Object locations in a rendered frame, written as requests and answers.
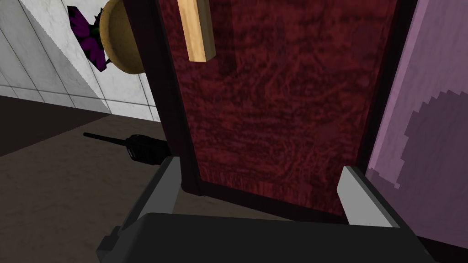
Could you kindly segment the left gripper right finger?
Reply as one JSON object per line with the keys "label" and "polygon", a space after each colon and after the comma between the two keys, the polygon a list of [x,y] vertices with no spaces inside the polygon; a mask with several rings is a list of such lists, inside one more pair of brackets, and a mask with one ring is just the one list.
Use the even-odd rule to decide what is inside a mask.
{"label": "left gripper right finger", "polygon": [[337,194],[351,225],[409,227],[357,167],[343,167]]}

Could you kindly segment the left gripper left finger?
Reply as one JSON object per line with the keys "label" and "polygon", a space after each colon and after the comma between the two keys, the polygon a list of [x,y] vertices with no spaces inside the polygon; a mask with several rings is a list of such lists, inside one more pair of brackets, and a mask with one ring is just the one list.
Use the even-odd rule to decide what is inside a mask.
{"label": "left gripper left finger", "polygon": [[148,213],[173,212],[181,187],[181,165],[179,157],[167,157],[152,177],[122,224],[126,229]]}

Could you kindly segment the black walkie-talkie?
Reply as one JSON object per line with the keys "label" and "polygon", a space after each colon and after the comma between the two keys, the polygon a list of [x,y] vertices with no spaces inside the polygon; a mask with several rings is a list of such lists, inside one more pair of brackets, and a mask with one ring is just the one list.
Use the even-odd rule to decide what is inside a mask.
{"label": "black walkie-talkie", "polygon": [[83,135],[85,137],[124,146],[133,161],[144,164],[161,165],[165,158],[171,156],[167,141],[145,135],[134,134],[124,140],[88,132],[84,132]]}

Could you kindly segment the dark red cabinet door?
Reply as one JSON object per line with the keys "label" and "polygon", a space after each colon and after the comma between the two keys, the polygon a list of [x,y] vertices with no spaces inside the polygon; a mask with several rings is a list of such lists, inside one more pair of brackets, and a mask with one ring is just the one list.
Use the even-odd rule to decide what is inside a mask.
{"label": "dark red cabinet door", "polygon": [[200,176],[343,215],[398,0],[209,0],[216,56],[188,60],[160,0]]}

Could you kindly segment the tan round pot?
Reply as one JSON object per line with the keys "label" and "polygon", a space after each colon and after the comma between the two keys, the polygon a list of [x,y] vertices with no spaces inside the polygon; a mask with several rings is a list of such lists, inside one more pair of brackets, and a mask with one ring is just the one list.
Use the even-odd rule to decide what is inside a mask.
{"label": "tan round pot", "polygon": [[104,52],[115,66],[127,74],[145,72],[123,0],[108,0],[99,20]]}

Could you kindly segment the purple leafy plant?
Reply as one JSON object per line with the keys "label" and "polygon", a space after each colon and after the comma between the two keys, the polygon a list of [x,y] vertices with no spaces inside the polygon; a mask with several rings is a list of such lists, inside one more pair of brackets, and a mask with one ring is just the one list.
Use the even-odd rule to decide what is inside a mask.
{"label": "purple leafy plant", "polygon": [[69,13],[71,30],[86,58],[99,72],[103,72],[106,70],[107,64],[111,62],[110,59],[106,59],[101,42],[99,24],[103,9],[101,8],[98,15],[95,16],[95,22],[93,24],[90,24],[85,19],[77,7],[67,6],[67,11]]}

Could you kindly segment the dark red wooden cabinet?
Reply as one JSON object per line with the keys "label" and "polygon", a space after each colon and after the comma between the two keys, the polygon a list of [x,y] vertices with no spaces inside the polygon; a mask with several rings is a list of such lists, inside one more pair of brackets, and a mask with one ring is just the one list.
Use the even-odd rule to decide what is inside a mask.
{"label": "dark red wooden cabinet", "polygon": [[[418,0],[398,0],[376,80],[374,98],[357,157],[366,169],[381,123],[390,88],[403,51]],[[180,158],[182,189],[294,221],[345,223],[336,216],[262,195],[203,181],[187,122],[174,61],[161,14],[160,0],[124,0],[145,73],[154,97],[165,137],[172,153]]]}

